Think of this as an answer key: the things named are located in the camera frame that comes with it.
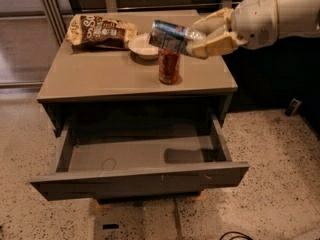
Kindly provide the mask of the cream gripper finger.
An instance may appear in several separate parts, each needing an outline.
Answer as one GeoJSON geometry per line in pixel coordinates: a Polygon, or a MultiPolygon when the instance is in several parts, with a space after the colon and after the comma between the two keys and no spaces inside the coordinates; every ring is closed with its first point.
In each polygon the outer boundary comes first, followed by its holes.
{"type": "Polygon", "coordinates": [[[217,37],[210,34],[203,40],[190,42],[186,50],[192,57],[206,59],[231,54],[247,43],[246,39],[239,38],[235,32],[224,32],[217,37]]]}
{"type": "Polygon", "coordinates": [[[231,28],[231,16],[233,12],[232,8],[225,7],[219,9],[196,21],[192,25],[192,28],[206,35],[212,34],[217,30],[221,30],[222,32],[228,31],[231,28]]]}

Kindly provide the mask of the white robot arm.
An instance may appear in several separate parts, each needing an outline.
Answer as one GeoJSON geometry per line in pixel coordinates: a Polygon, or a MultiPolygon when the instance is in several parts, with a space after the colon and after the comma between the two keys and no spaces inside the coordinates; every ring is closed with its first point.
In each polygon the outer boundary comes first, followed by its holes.
{"type": "Polygon", "coordinates": [[[240,47],[256,50],[297,36],[319,38],[320,0],[243,0],[193,24],[205,38],[187,45],[197,58],[227,55],[240,47]]]}

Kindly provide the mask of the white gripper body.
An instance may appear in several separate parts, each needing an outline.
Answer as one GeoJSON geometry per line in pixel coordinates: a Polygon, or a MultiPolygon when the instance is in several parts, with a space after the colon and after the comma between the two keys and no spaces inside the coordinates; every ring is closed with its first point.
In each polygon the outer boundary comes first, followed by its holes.
{"type": "Polygon", "coordinates": [[[243,0],[232,13],[231,29],[246,49],[273,45],[278,38],[276,0],[243,0]]]}

